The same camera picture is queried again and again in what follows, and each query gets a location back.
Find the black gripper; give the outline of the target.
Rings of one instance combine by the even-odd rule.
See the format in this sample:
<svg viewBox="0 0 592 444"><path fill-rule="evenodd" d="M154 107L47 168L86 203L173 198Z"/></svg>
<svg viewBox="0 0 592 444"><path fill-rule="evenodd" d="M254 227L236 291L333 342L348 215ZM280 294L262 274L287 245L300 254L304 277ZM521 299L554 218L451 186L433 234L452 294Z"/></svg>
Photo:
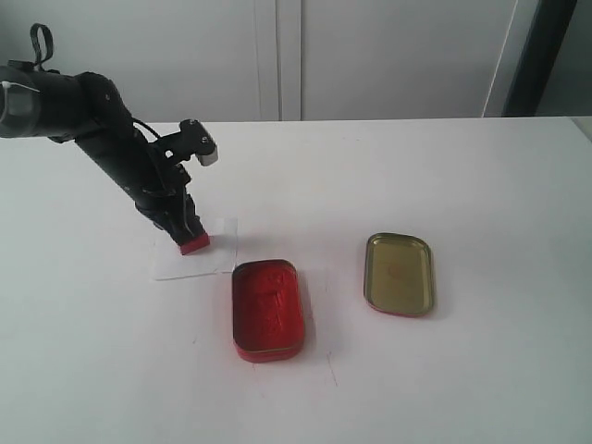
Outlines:
<svg viewBox="0 0 592 444"><path fill-rule="evenodd" d="M193 200L184 187L164 197L152 196L145 203L136 203L135 207L177 245L184 245L205 233L201 218L195 214Z"/></svg>

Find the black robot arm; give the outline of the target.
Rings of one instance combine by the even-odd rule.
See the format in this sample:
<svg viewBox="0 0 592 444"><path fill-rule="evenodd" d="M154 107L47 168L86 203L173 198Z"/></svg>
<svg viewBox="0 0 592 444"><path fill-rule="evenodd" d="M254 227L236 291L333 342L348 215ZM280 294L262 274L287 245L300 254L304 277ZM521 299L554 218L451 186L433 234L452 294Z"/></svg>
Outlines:
<svg viewBox="0 0 592 444"><path fill-rule="evenodd" d="M102 75L36 71L30 63L1 68L2 137L75 142L182 253L207 246L182 164L193 156L207 164L216 143L194 119L154 142L136 129L137 122L113 81Z"/></svg>

